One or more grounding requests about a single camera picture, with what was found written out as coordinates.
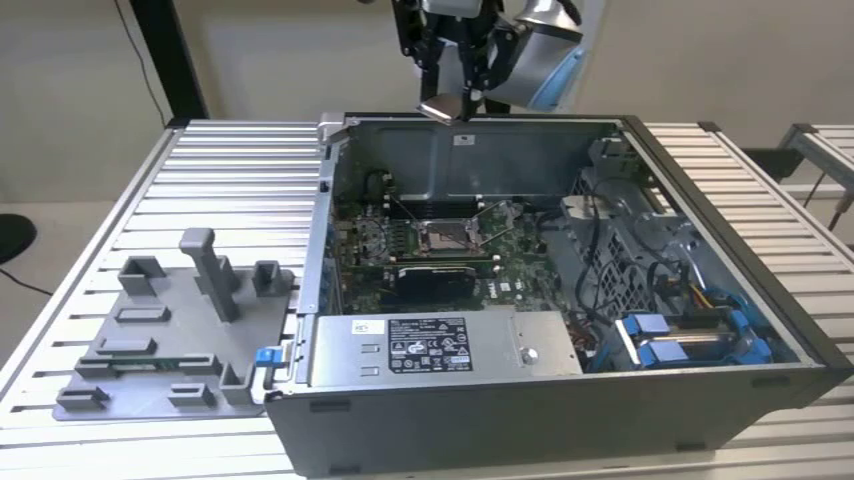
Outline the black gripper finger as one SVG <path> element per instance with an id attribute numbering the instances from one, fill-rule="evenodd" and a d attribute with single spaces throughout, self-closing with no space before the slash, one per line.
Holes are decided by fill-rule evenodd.
<path id="1" fill-rule="evenodd" d="M 463 90 L 461 113 L 459 119 L 468 121 L 475 115 L 481 103 L 485 103 L 487 114 L 507 114 L 511 106 L 500 101 L 483 101 L 476 91 L 484 89 L 483 76 L 488 75 L 488 37 L 504 12 L 501 1 L 483 1 L 475 17 L 461 18 L 457 26 L 457 54 L 461 63 Z"/>
<path id="2" fill-rule="evenodd" d="M 439 58 L 443 42 L 437 37 L 439 16 L 424 13 L 417 1 L 392 1 L 393 21 L 400 52 L 420 69 L 418 101 L 437 94 Z"/>

